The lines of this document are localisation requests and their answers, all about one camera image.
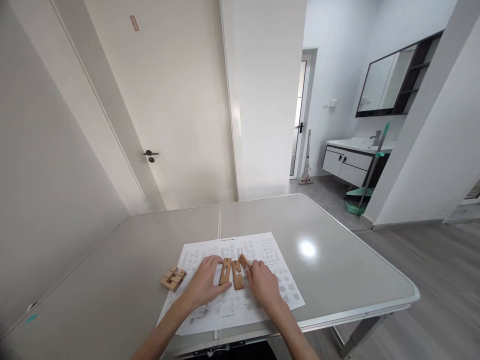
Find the door handle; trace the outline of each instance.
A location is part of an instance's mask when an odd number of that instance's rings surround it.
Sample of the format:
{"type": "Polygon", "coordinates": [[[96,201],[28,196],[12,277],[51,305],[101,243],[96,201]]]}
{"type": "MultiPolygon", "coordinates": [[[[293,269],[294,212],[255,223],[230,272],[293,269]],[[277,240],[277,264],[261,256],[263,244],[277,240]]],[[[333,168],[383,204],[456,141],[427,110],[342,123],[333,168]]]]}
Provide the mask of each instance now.
{"type": "Polygon", "coordinates": [[[158,152],[151,152],[150,150],[147,150],[143,153],[143,155],[152,156],[152,155],[159,155],[159,153],[158,152]]]}

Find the instruction sheet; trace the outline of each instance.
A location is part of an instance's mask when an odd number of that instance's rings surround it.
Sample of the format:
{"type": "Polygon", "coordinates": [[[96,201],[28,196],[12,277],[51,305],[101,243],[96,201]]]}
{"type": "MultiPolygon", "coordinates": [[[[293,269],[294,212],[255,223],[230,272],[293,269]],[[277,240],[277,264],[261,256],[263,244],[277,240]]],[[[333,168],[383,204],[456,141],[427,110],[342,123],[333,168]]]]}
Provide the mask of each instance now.
{"type": "MultiPolygon", "coordinates": [[[[250,263],[263,260],[278,278],[280,294],[291,310],[305,305],[297,284],[290,273],[279,246],[271,232],[189,243],[183,245],[178,268],[186,270],[186,277],[176,292],[168,292],[157,325],[173,302],[183,293],[203,259],[210,255],[238,260],[244,254],[250,263]]],[[[213,284],[218,285],[222,265],[217,266],[213,284]]],[[[241,269],[243,286],[235,290],[233,285],[226,292],[206,305],[200,306],[183,322],[177,335],[190,335],[218,329],[232,328],[267,320],[262,306],[253,298],[245,269],[241,269]]],[[[230,271],[233,284],[233,271],[230,271]]]]}

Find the gray tile floor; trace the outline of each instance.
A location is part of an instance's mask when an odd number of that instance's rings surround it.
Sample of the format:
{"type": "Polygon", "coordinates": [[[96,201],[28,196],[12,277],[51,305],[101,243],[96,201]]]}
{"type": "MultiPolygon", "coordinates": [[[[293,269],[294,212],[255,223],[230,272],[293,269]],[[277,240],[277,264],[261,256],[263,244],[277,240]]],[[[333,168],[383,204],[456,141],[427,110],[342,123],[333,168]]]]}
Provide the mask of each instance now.
{"type": "MultiPolygon", "coordinates": [[[[412,224],[357,234],[418,287],[421,298],[379,325],[355,360],[480,359],[480,221],[412,224]]],[[[344,339],[350,324],[339,327],[344,339]]],[[[306,334],[320,359],[339,360],[328,329],[306,334]]],[[[269,340],[290,360],[281,338],[269,340]]]]}
{"type": "Polygon", "coordinates": [[[313,176],[311,180],[313,183],[306,185],[299,185],[298,180],[290,180],[289,194],[307,195],[351,231],[368,230],[360,222],[360,216],[345,210],[344,196],[349,191],[348,185],[332,176],[313,176]]]}

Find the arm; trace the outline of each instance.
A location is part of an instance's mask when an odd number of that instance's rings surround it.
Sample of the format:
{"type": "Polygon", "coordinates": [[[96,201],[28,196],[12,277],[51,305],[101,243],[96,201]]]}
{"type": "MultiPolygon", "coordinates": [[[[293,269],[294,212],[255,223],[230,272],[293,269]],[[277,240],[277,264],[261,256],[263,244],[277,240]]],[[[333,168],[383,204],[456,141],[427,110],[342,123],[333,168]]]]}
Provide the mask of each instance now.
{"type": "Polygon", "coordinates": [[[184,320],[196,308],[212,301],[232,286],[231,282],[214,285],[217,264],[222,264],[220,256],[203,259],[185,291],[175,300],[158,326],[152,330],[131,360],[158,360],[184,320]]]}
{"type": "Polygon", "coordinates": [[[289,306],[280,296],[279,281],[263,261],[255,260],[246,270],[250,289],[273,321],[288,347],[293,360],[319,360],[307,338],[300,330],[289,306]]]}

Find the wooden puzzle piece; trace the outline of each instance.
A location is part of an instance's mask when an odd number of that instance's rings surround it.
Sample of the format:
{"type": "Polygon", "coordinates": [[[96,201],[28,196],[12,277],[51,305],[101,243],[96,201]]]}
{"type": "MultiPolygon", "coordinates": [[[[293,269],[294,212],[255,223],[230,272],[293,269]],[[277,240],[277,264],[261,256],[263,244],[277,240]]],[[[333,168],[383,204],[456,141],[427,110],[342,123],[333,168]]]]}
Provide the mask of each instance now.
{"type": "Polygon", "coordinates": [[[221,267],[220,282],[218,283],[218,285],[223,285],[229,282],[231,263],[232,263],[231,257],[226,257],[223,259],[223,266],[221,267]]]}
{"type": "Polygon", "coordinates": [[[244,288],[244,280],[242,279],[242,269],[238,260],[231,262],[231,269],[233,271],[233,288],[240,290],[244,288]]]}
{"type": "Polygon", "coordinates": [[[172,266],[164,277],[161,278],[160,284],[167,289],[176,292],[180,284],[184,281],[187,272],[183,269],[178,269],[176,266],[172,266]]]}
{"type": "Polygon", "coordinates": [[[248,267],[250,271],[252,271],[252,265],[250,265],[249,261],[245,257],[245,255],[241,254],[240,257],[238,258],[238,261],[240,262],[241,266],[245,269],[248,267]]]}

